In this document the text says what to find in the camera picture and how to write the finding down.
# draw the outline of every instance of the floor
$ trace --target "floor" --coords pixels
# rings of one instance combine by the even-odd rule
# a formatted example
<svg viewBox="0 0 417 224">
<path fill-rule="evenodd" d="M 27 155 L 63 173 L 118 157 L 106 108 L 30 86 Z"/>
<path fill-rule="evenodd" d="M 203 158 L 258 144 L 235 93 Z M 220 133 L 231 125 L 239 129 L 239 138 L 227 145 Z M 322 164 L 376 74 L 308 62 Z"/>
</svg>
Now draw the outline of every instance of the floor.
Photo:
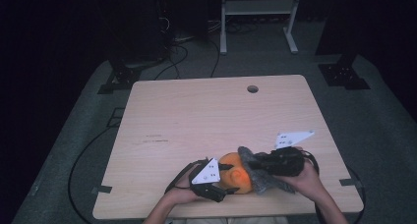
<svg viewBox="0 0 417 224">
<path fill-rule="evenodd" d="M 316 56 L 322 22 L 298 22 L 291 54 L 283 23 L 249 25 L 252 31 L 228 34 L 228 53 L 218 55 L 219 34 L 172 47 L 171 60 L 142 71 L 140 81 L 303 75 L 324 115 L 358 191 L 366 201 L 360 223 L 414 223 L 417 219 L 417 125 L 382 80 L 377 68 L 358 56 L 353 64 L 370 89 L 328 86 L 318 65 L 339 56 Z M 117 123 L 129 90 L 97 94 L 111 73 L 97 66 L 13 223 L 141 223 L 95 220 L 93 209 Z M 346 214 L 350 222 L 357 213 Z M 289 223 L 319 223 L 315 215 L 289 216 Z"/>
</svg>

